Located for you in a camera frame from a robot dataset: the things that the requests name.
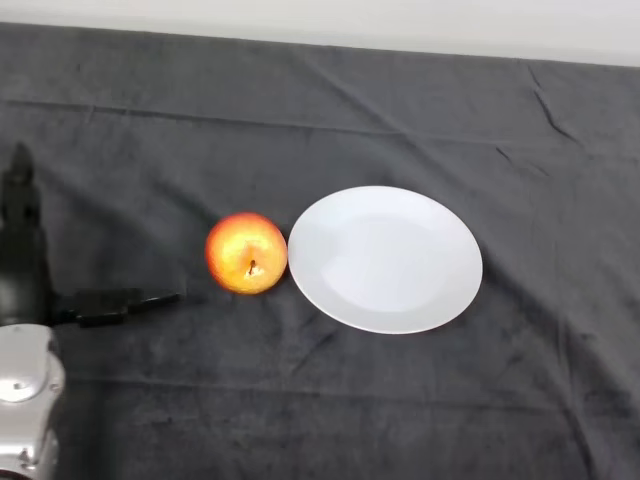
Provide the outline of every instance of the white wall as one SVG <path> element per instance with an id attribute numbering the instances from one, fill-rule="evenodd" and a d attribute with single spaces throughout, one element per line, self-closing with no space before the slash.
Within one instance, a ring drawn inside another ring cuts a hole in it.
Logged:
<path id="1" fill-rule="evenodd" d="M 0 21 L 640 66 L 639 0 L 0 0 Z"/>

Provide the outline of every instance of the dark gray cloth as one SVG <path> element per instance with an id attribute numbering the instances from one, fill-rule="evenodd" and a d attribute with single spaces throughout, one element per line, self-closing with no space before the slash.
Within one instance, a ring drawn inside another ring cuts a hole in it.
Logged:
<path id="1" fill-rule="evenodd" d="M 2 25 L 0 159 L 33 151 L 62 291 L 183 305 L 61 328 L 60 479 L 640 478 L 640 71 Z M 437 330 L 361 332 L 290 277 L 223 292 L 232 212 L 285 232 L 347 187 L 471 228 Z"/>

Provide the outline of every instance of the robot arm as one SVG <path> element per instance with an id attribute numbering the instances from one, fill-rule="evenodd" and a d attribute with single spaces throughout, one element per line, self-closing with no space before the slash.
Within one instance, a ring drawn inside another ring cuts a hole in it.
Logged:
<path id="1" fill-rule="evenodd" d="M 30 153 L 19 145 L 2 177 L 0 205 L 0 480 L 53 478 L 53 419 L 65 387 L 53 327 L 118 324 L 180 298 L 135 288 L 56 295 L 33 176 Z"/>

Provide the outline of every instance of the plate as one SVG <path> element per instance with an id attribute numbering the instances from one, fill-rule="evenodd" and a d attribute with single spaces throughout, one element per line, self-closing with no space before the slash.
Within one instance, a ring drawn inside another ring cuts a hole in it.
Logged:
<path id="1" fill-rule="evenodd" d="M 482 256 L 471 231 L 435 200 L 357 187 L 309 207 L 289 237 L 302 293 L 336 320 L 376 333 L 443 325 L 471 303 Z"/>

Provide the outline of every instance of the red apple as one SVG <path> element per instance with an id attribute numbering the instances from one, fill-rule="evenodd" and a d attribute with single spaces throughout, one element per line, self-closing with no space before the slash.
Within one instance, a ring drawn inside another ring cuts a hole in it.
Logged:
<path id="1" fill-rule="evenodd" d="M 255 294 L 271 288 L 287 266 L 287 243 L 271 220 L 236 213 L 209 232 L 205 257 L 211 275 L 227 290 Z"/>

